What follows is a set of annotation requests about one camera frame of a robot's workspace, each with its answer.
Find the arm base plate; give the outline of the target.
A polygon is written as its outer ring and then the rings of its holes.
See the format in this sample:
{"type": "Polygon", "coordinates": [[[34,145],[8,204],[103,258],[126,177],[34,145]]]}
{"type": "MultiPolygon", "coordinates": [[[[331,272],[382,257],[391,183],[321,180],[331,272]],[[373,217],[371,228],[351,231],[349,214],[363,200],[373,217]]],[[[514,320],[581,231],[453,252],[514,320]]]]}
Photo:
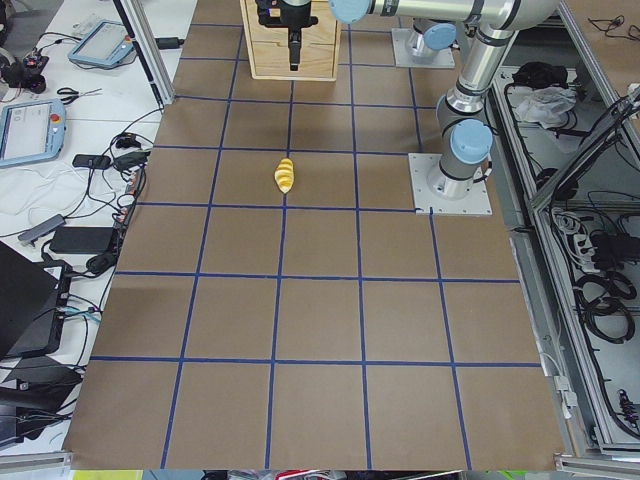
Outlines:
{"type": "Polygon", "coordinates": [[[415,29],[392,29],[395,65],[404,68],[453,69],[451,44],[456,39],[452,24],[436,24],[423,33],[415,29]]]}
{"type": "Polygon", "coordinates": [[[414,211],[418,215],[491,216],[483,171],[468,180],[453,180],[440,169],[440,154],[410,153],[409,173],[414,211]]]}

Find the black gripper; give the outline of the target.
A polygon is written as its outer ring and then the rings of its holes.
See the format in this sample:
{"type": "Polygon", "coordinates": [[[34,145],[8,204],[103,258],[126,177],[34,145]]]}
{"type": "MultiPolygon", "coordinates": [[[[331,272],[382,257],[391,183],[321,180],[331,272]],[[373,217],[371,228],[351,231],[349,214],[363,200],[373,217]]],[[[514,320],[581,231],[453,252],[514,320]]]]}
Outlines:
{"type": "Polygon", "coordinates": [[[256,0],[258,22],[267,28],[288,28],[289,68],[299,69],[302,33],[318,23],[311,15],[311,0],[256,0]]]}

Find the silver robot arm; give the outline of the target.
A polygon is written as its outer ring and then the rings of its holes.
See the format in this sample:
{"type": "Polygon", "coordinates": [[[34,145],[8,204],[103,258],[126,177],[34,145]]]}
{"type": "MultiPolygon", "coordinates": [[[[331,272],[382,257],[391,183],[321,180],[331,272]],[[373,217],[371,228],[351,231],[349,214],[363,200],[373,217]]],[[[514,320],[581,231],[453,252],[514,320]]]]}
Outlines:
{"type": "Polygon", "coordinates": [[[406,50],[414,60],[426,61],[449,48],[456,36],[456,25],[450,21],[415,17],[406,50]]]}
{"type": "Polygon", "coordinates": [[[331,1],[329,8],[336,20],[346,24],[366,15],[401,15],[476,27],[456,84],[438,103],[444,151],[427,174],[431,191],[458,200],[468,194],[491,150],[493,134],[478,116],[512,39],[548,18],[558,5],[557,1],[331,1]]]}

